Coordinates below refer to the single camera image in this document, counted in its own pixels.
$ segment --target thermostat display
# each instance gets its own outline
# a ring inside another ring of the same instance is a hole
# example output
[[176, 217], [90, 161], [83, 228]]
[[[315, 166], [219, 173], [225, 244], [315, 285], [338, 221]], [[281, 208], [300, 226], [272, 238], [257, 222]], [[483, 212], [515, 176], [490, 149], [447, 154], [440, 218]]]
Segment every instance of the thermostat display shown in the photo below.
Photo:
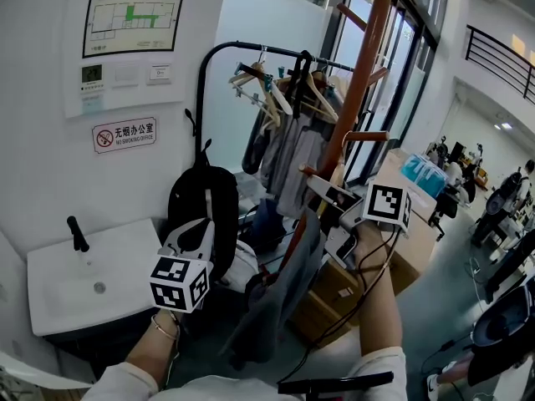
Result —
[[98, 92], [102, 89], [104, 89], [102, 64], [82, 67], [80, 86], [82, 94]]

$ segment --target railing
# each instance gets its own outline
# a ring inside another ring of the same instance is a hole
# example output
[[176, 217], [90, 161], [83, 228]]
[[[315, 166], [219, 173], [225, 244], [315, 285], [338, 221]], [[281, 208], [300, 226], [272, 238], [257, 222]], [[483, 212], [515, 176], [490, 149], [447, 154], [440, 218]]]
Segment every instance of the railing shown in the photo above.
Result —
[[466, 60], [481, 65], [535, 104], [535, 68], [522, 55], [471, 25]]

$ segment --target faucet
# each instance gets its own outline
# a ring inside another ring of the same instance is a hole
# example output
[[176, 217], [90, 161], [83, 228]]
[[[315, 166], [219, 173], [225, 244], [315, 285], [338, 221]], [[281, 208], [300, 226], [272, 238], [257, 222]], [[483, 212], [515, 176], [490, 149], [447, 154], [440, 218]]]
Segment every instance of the faucet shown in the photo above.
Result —
[[80, 226], [78, 226], [78, 222], [76, 221], [76, 218], [73, 216], [70, 216], [67, 219], [67, 224], [69, 225], [70, 231], [74, 236], [74, 250], [82, 251], [82, 252], [89, 251], [89, 245], [84, 238], [84, 234], [80, 230]]

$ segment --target black cable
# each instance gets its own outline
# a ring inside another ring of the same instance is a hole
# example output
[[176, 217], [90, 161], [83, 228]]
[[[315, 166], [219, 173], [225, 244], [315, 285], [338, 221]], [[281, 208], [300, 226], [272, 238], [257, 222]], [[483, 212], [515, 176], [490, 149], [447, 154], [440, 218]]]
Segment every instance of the black cable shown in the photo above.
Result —
[[455, 388], [455, 390], [456, 390], [456, 392], [457, 392], [457, 395], [459, 395], [459, 398], [462, 399], [462, 401], [465, 401], [465, 397], [462, 396], [462, 392], [459, 390], [459, 388], [457, 387], [457, 385], [454, 384], [454, 383], [452, 383], [451, 385]]
[[466, 336], [463, 336], [461, 338], [458, 338], [457, 340], [450, 340], [446, 343], [444, 343], [440, 349], [438, 349], [437, 351], [433, 352], [429, 357], [427, 357], [424, 362], [421, 364], [421, 367], [420, 367], [420, 373], [424, 376], [427, 376], [429, 374], [433, 374], [433, 371], [438, 369], [439, 371], [442, 370], [442, 368], [438, 368], [438, 367], [433, 367], [431, 370], [429, 371], [424, 371], [424, 366], [425, 364], [427, 363], [427, 361], [429, 361], [431, 358], [433, 358], [436, 354], [438, 353], [442, 353], [442, 352], [445, 352], [447, 350], [450, 350], [451, 348], [453, 348], [455, 345], [457, 345], [459, 342], [461, 342], [462, 340], [464, 340], [465, 338], [468, 338], [470, 337], [471, 335], [471, 332], [469, 332]]
[[[390, 241], [390, 239], [388, 241], [386, 241], [386, 242], [383, 242], [379, 247], [377, 247], [374, 251], [372, 251], [370, 254], [368, 254], [365, 258], [368, 258], [368, 256], [371, 256], [371, 254], [373, 254], [375, 251], [379, 250], [382, 246], [385, 246], [389, 241]], [[299, 362], [299, 364], [289, 374], [287, 374], [285, 377], [281, 378], [277, 382], [277, 384], [285, 382], [286, 380], [291, 378], [296, 372], [298, 372], [303, 367], [303, 365], [307, 362], [308, 355], [310, 355], [310, 353], [318, 345], [318, 343], [321, 343], [325, 338], [335, 334], [362, 307], [362, 305], [364, 304], [364, 301], [368, 297], [369, 293], [374, 289], [375, 285], [377, 285], [377, 283], [380, 281], [381, 277], [383, 277], [383, 275], [385, 274], [386, 268], [390, 264], [390, 260], [392, 259], [393, 255], [394, 255], [394, 248], [392, 248], [392, 250], [390, 251], [390, 254], [387, 257], [386, 262], [384, 263], [383, 269], [381, 270], [380, 274], [378, 275], [378, 277], [375, 278], [374, 282], [371, 284], [369, 289], [366, 290], [364, 292], [364, 294], [362, 295], [362, 297], [357, 301], [356, 306], [352, 310], [347, 312], [344, 316], [342, 316], [337, 322], [335, 322], [330, 327], [328, 327], [319, 338], [317, 338], [312, 343], [310, 343], [310, 345], [308, 346], [308, 348], [307, 348], [305, 354], [303, 355], [303, 358]]]
[[362, 282], [364, 283], [364, 290], [366, 291], [368, 289], [368, 284], [366, 283], [366, 280], [364, 279], [364, 275], [362, 274], [362, 263], [364, 263], [364, 261], [372, 256], [373, 254], [375, 254], [378, 250], [380, 250], [383, 246], [387, 245], [390, 241], [392, 241], [392, 238], [394, 237], [394, 234], [395, 234], [395, 225], [393, 223], [390, 223], [392, 224], [392, 234], [390, 235], [390, 237], [388, 238], [388, 241], [384, 242], [383, 244], [379, 245], [377, 248], [375, 248], [371, 253], [369, 253], [368, 255], [366, 255], [365, 258], [363, 258], [360, 263], [359, 263], [359, 267], [357, 269], [357, 272], [359, 273], [360, 275], [360, 278], [362, 279]]

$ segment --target black chair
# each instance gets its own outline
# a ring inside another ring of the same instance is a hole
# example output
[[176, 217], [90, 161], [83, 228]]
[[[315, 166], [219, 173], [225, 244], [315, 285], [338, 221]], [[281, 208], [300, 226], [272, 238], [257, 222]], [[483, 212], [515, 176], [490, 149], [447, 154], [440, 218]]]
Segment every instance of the black chair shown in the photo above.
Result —
[[436, 227], [441, 233], [436, 238], [437, 242], [445, 235], [440, 224], [442, 216], [446, 215], [450, 218], [455, 218], [457, 215], [458, 202], [451, 196], [454, 194], [456, 194], [456, 190], [447, 185], [444, 191], [440, 193], [439, 196], [436, 198], [436, 208], [433, 211], [431, 218], [429, 219], [429, 226]]

